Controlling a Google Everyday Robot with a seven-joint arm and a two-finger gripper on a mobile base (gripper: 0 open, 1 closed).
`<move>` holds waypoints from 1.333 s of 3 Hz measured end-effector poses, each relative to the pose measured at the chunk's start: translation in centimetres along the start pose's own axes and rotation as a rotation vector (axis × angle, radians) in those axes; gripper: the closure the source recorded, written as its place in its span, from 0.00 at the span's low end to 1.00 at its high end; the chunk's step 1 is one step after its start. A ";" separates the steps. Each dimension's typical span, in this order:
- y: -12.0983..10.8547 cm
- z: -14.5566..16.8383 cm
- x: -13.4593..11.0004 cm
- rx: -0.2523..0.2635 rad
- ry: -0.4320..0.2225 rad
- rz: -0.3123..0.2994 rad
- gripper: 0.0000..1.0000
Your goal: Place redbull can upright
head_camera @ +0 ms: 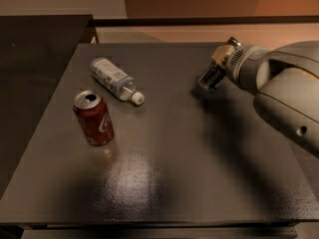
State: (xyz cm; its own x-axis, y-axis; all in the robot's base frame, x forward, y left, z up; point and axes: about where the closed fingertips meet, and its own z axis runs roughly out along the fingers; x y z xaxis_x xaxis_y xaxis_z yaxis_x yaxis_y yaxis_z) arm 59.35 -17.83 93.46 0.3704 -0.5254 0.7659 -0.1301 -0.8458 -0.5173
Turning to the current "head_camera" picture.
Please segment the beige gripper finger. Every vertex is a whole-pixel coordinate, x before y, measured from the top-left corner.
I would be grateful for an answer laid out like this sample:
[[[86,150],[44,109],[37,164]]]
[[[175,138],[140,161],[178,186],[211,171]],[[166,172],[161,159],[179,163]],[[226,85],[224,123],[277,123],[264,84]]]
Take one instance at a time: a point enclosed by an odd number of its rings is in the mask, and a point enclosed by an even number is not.
[[[235,48],[232,45],[219,46],[213,52],[211,58],[220,66],[226,63],[227,58],[234,52]]]

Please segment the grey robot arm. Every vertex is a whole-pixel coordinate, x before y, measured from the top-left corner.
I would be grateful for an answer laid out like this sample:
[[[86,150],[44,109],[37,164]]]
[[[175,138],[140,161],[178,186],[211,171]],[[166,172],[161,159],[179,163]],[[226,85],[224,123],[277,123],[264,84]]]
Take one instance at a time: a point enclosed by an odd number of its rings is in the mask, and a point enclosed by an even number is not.
[[[219,46],[212,59],[240,89],[254,95],[256,112],[272,127],[319,157],[319,42],[275,50]]]

